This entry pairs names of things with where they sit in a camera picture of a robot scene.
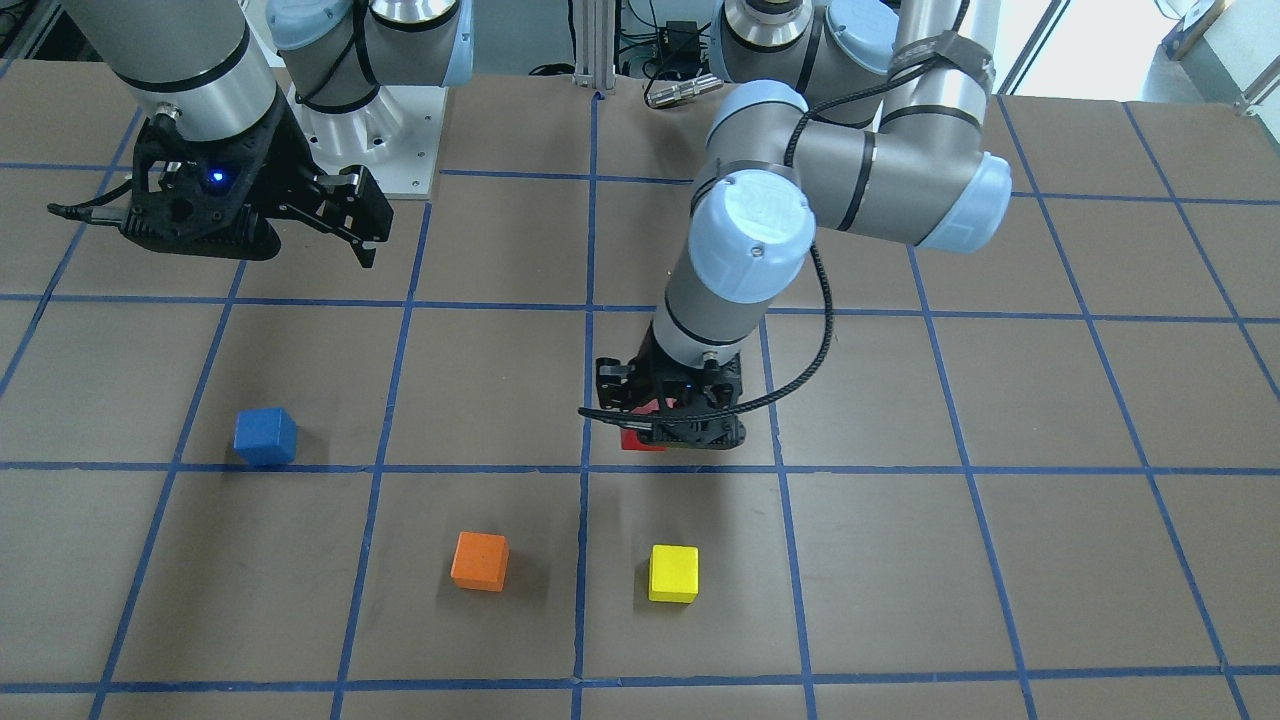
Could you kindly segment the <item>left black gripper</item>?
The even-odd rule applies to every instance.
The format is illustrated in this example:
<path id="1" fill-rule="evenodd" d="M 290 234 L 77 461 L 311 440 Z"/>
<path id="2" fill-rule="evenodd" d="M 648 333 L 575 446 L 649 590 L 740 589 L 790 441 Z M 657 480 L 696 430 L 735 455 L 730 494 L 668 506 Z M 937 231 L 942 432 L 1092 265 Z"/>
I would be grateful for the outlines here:
<path id="1" fill-rule="evenodd" d="M 740 356 L 687 366 L 672 359 L 649 331 L 635 357 L 596 359 L 596 400 L 604 410 L 657 409 L 709 413 L 736 405 L 742 393 Z"/>

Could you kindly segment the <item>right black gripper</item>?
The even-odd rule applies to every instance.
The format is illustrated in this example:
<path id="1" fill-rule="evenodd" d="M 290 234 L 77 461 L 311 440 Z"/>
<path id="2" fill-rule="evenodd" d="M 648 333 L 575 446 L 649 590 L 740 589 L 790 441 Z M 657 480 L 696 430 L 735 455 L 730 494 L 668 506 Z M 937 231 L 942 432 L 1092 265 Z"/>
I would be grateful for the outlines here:
<path id="1" fill-rule="evenodd" d="M 348 246 L 364 269 L 372 269 L 378 249 L 390 238 L 393 210 L 366 167 L 328 174 L 311 155 L 308 141 L 283 96 L 248 129 L 229 138 L 196 142 L 183 138 L 173 117 L 156 113 L 134 142 L 133 174 L 148 173 L 157 184 L 169 161 L 193 161 L 204 169 L 236 174 L 233 193 L 273 219 L 300 222 Z"/>

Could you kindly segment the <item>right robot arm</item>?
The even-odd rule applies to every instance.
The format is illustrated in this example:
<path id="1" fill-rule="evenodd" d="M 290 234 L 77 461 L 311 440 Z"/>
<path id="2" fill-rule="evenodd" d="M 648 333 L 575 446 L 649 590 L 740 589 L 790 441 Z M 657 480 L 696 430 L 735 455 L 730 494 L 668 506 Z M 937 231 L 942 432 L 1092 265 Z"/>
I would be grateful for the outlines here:
<path id="1" fill-rule="evenodd" d="M 152 252 L 265 261 L 280 251 L 282 219 L 372 266 L 394 219 L 378 173 L 417 156 L 422 127 L 393 88 L 448 88 L 474 73 L 471 1 L 270 1 L 289 88 L 229 1 L 65 9 L 143 124 L 129 179 L 47 210 Z"/>

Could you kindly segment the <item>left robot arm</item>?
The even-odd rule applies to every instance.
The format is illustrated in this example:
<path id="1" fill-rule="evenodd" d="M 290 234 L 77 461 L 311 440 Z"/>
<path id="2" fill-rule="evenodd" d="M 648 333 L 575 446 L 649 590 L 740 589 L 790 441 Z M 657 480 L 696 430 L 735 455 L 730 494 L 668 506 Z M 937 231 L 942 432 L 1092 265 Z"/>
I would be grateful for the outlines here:
<path id="1" fill-rule="evenodd" d="M 710 68 L 733 83 L 707 136 L 687 242 L 639 355 L 596 372 L 621 421 L 709 392 L 827 228 L 974 252 L 1012 192 L 982 149 L 997 1 L 722 1 Z"/>

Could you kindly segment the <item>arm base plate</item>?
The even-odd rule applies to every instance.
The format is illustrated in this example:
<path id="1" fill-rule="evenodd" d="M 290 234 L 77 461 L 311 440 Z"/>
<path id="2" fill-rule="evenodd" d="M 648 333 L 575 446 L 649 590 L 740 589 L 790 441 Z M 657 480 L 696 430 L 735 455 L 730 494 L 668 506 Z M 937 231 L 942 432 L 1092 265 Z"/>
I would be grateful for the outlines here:
<path id="1" fill-rule="evenodd" d="M 388 199 L 428 200 L 449 95 L 444 87 L 384 86 L 353 111 L 320 113 L 294 101 L 291 110 L 314 160 L 329 173 L 366 167 Z"/>

